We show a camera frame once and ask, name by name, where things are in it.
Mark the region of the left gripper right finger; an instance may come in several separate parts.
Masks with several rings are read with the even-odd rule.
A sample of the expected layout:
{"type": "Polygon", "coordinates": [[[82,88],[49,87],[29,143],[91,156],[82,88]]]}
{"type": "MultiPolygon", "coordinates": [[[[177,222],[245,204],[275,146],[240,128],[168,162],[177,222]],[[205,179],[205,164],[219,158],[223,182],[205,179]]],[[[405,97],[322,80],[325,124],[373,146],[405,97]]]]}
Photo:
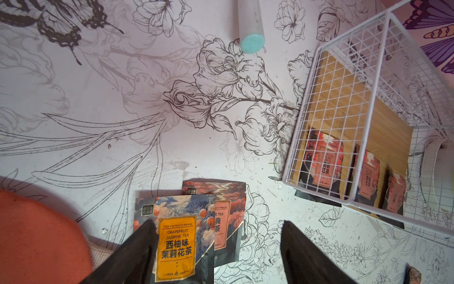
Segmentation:
{"type": "Polygon", "coordinates": [[[283,223],[280,251],[289,284],[355,282],[290,221],[283,223]]]}

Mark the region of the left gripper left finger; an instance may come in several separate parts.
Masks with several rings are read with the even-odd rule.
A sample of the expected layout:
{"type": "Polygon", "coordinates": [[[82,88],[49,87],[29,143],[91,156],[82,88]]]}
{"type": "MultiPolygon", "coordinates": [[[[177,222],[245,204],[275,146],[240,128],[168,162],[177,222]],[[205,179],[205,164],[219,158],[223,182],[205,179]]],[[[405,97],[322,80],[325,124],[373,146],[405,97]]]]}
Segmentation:
{"type": "Polygon", "coordinates": [[[83,284],[149,284],[157,253],[155,223],[147,220],[83,284]]]}

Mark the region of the orange tea bag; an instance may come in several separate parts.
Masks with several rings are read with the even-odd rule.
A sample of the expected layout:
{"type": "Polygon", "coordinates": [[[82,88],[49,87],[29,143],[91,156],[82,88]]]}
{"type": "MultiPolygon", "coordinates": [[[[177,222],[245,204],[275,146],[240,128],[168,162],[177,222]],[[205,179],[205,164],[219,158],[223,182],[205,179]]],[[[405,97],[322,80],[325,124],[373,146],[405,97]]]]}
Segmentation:
{"type": "Polygon", "coordinates": [[[158,237],[152,284],[214,282],[215,203],[213,194],[137,198],[134,229],[152,221],[158,237]]]}

